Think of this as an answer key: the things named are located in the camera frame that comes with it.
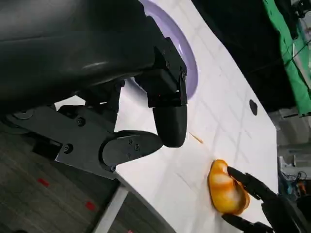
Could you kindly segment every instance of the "orange object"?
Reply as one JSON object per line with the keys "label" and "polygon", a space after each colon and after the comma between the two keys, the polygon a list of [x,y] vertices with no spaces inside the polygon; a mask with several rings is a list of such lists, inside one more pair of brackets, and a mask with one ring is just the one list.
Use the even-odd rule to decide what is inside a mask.
{"label": "orange object", "polygon": [[208,188],[216,210],[223,214],[240,215],[249,205],[250,198],[241,183],[227,172],[224,160],[215,160],[208,175]]}

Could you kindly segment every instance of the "metal table leg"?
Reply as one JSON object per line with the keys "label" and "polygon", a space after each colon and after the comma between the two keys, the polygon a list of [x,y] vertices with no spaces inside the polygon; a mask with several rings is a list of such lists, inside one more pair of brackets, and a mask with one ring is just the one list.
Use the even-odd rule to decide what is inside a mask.
{"label": "metal table leg", "polygon": [[94,229],[93,233],[107,233],[109,231],[127,194],[128,191],[126,190],[126,188],[120,185],[108,207],[106,208],[101,220],[98,222],[96,228]]}

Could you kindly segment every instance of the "black robotic arm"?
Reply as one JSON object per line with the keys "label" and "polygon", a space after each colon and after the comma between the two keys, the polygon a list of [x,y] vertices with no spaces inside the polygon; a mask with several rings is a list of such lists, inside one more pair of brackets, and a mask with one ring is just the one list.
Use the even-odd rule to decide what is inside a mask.
{"label": "black robotic arm", "polygon": [[[138,0],[31,2],[1,5],[0,19],[10,18],[0,20],[3,131],[32,133],[36,152],[110,178],[117,164],[162,144],[182,146],[187,68]],[[147,92],[159,137],[114,133],[130,77]],[[73,95],[86,105],[55,110],[54,102]]]}

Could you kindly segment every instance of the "white tile pattern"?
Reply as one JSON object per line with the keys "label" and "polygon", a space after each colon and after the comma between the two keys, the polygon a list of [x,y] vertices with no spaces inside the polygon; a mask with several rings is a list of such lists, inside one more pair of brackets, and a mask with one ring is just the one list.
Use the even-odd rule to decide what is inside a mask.
{"label": "white tile pattern", "polygon": [[[153,0],[182,29],[195,55],[199,87],[188,102],[188,135],[178,149],[162,148],[139,160],[117,166],[117,173],[148,206],[178,233],[239,232],[213,209],[207,188],[212,161],[225,159],[277,191],[276,130],[229,52],[204,23],[191,0]],[[249,100],[258,104],[258,115]],[[121,119],[116,130],[155,132],[152,110],[137,107],[121,92]],[[201,138],[198,142],[190,133]],[[268,223],[260,202],[251,200],[243,217]]]}

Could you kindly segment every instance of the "gray carpet floor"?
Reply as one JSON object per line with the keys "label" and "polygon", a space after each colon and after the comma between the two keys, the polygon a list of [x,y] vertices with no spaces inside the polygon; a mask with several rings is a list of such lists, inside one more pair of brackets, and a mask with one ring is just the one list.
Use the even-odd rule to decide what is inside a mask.
{"label": "gray carpet floor", "polygon": [[[33,141],[0,133],[0,233],[91,233],[119,182],[50,161]],[[111,233],[165,233],[163,224],[132,194]]]}

